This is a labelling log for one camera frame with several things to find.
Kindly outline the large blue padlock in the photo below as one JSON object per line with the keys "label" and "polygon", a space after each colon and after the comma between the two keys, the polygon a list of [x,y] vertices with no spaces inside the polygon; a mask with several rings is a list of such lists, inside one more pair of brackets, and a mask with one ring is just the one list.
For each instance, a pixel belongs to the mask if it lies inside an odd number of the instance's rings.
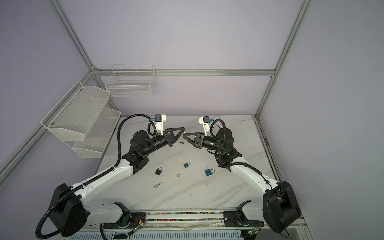
{"label": "large blue padlock", "polygon": [[215,173],[215,169],[206,169],[205,170],[205,174],[207,177],[213,175],[214,173]]}

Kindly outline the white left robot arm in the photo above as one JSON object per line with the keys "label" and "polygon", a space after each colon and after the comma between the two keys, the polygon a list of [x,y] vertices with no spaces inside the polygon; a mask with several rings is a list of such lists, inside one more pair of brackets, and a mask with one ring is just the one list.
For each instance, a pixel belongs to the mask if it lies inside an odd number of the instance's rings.
{"label": "white left robot arm", "polygon": [[162,134],[150,137],[146,131],[137,131],[130,141],[129,151],[121,157],[117,166],[111,166],[88,180],[68,186],[58,186],[53,194],[49,211],[36,229],[39,239],[49,238],[41,230],[44,220],[50,219],[57,228],[52,235],[69,237],[84,226],[113,224],[119,228],[128,227],[133,218],[122,202],[92,205],[99,194],[114,184],[136,174],[148,162],[148,156],[165,146],[172,146],[181,137],[185,128],[165,129]]}

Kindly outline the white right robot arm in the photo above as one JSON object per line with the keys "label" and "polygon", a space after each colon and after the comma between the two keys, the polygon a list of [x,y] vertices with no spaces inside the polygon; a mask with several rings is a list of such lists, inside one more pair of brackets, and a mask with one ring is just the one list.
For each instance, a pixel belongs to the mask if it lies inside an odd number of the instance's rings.
{"label": "white right robot arm", "polygon": [[184,133],[183,138],[198,149],[206,148],[215,156],[220,168],[243,179],[262,198],[262,204],[246,200],[236,208],[236,224],[248,227],[252,222],[267,224],[275,233],[282,234],[302,215],[293,187],[286,181],[278,182],[253,167],[234,147],[235,139],[228,128],[215,136],[205,133]]}

